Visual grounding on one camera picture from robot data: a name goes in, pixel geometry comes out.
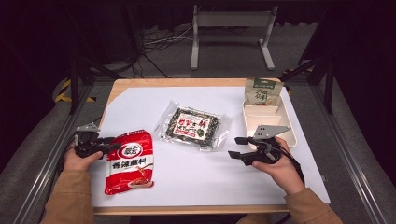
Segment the sleeve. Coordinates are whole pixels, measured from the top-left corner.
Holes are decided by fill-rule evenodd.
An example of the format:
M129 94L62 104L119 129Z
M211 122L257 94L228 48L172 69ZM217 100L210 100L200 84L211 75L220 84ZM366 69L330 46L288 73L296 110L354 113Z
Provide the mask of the sleeve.
M91 179L87 171L63 171L46 204L42 224L92 224Z
M297 223L343 223L334 211L310 188L285 197L291 217Z

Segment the hand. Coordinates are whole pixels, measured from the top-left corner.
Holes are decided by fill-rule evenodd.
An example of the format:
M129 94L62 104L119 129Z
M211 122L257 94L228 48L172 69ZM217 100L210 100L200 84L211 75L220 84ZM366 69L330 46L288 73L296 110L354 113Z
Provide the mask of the hand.
M69 150L64 154L64 171L87 171L88 167L103 156L103 152L98 151L89 157L81 158L76 155L75 144L69 146Z
M286 141L276 137L276 141L281 147L285 148L289 154L290 150ZM282 154L280 160L275 164L267 164L259 161L254 161L252 164L258 170L261 170L270 175L274 181L283 189L287 194L293 194L305 189L305 185L299 177L293 164L285 155Z

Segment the seaweed snack package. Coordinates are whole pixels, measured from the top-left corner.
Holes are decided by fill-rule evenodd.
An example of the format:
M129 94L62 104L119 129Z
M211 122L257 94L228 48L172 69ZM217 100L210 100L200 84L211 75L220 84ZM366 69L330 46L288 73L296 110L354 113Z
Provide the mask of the seaweed snack package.
M232 119L225 115L170 102L154 132L159 140L212 151L224 146L231 122Z
M283 82L273 81L265 78L247 78L245 86L246 105L275 105Z
M107 154L105 194L151 188L154 185L151 135L144 130L125 133L116 137L114 143L121 143L121 148Z

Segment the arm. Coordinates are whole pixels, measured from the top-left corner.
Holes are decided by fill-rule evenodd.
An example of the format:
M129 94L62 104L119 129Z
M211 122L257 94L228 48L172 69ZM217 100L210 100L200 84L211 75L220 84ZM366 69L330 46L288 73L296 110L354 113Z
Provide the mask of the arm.
M97 152L82 159L76 155L73 148L66 152L64 171L59 176L46 204L46 215L42 224L93 223L88 167L102 156L102 152Z
M290 154L285 140L277 138L276 141ZM342 223L341 219L318 195L305 187L293 164L286 156L282 156L276 164L255 161L252 165L270 175L285 190L287 194L285 197L286 204L295 222L311 224Z
M343 223L334 211L311 189L285 197L291 217L296 223Z

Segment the beige plastic container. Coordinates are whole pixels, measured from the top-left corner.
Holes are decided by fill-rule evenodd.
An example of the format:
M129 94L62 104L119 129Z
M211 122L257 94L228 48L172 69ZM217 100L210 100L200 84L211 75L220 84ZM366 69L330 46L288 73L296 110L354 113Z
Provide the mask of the beige plastic container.
M247 136L253 136L259 125L288 126L290 130L277 135L288 143L289 147L297 145L297 139L291 126L288 111L283 104L282 96L272 106L268 105L243 105Z

